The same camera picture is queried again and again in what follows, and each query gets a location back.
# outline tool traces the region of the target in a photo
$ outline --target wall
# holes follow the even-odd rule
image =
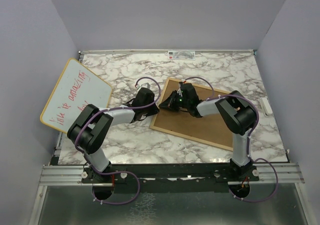
[[[0,218],[27,224],[58,133],[40,114],[77,55],[51,0],[0,0]]]
[[[80,50],[257,49],[285,0],[52,0]]]
[[[286,0],[257,51],[281,137],[320,222],[320,0]]]

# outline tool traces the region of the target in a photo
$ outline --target wooden frame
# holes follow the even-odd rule
[[[162,101],[164,99],[164,95],[165,95],[164,91],[166,91],[169,81],[181,82],[180,79],[169,77],[165,81],[165,85],[163,87],[162,94],[161,94],[161,97],[159,99],[159,103],[162,103]],[[203,85],[194,84],[194,83],[192,83],[192,84],[193,84],[194,87],[199,87],[199,88],[208,89],[208,90],[211,89],[208,86],[203,86]],[[224,93],[224,94],[229,94],[230,93],[228,91],[224,91],[224,90],[220,90],[220,89],[216,89],[216,88],[214,90],[216,92],[220,92],[220,93]],[[228,151],[233,151],[233,147],[229,147],[229,146],[226,146],[226,145],[223,145],[223,144],[219,144],[219,143],[214,143],[214,142],[211,142],[211,141],[207,141],[207,140],[200,139],[200,138],[193,137],[193,136],[188,136],[188,135],[183,134],[183,133],[170,131],[170,130],[155,126],[156,119],[157,119],[157,114],[155,116],[153,116],[153,119],[152,119],[151,124],[150,124],[150,128],[153,129],[153,130],[157,130],[157,131],[164,132],[164,133],[167,133],[167,134],[171,134],[171,135],[174,135],[174,136],[177,136],[177,137],[180,137],[180,138],[184,138],[184,139],[192,140],[192,141],[195,141],[195,142],[199,142],[199,143],[202,143],[202,144],[214,146],[214,147],[217,147],[217,148],[225,149],[225,150],[228,150]]]

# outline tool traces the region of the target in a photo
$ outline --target marble table top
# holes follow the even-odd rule
[[[86,54],[82,63],[113,86],[109,107],[133,98],[137,93],[134,84],[144,76],[154,78],[161,88],[168,77],[198,76],[208,80],[214,88],[238,90],[259,110],[259,125],[251,139],[252,158],[288,161],[275,118],[264,116],[258,102],[267,94],[252,52],[198,53],[195,60],[169,60],[164,53]],[[150,82],[151,89],[157,91],[151,81],[141,81],[144,82]],[[191,82],[206,85],[202,80]],[[102,148],[112,163],[212,163],[228,162],[232,156],[231,151],[152,130],[149,128],[151,120],[147,117],[144,121],[109,129]],[[59,165],[85,163],[65,134],[61,145]]]

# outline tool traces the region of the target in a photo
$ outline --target table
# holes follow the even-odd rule
[[[252,158],[288,161],[275,118],[264,116],[258,102],[267,94],[251,51],[198,52],[195,60],[169,60],[164,52],[88,53],[82,63],[113,86],[109,107],[132,99],[137,93],[134,87],[136,80],[144,76],[157,80],[161,88],[168,77],[185,79],[198,76],[208,80],[214,88],[230,92],[238,90],[259,110],[259,125],[251,139]],[[201,80],[191,82],[206,85]],[[155,84],[150,83],[157,95]],[[99,88],[92,92],[99,93]],[[152,130],[149,128],[151,119],[147,117],[144,121],[120,124],[109,129],[102,148],[112,163],[223,163],[232,156],[232,152],[224,149]],[[85,163],[65,134],[60,145],[59,165]]]

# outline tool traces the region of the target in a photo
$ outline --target white eraser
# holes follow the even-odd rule
[[[272,114],[274,114],[274,113],[272,112],[270,103],[269,103],[269,101],[268,101],[268,99],[267,99],[266,97],[260,98],[259,102],[260,102],[260,104],[261,104],[263,113],[264,113],[266,116],[271,116]]]

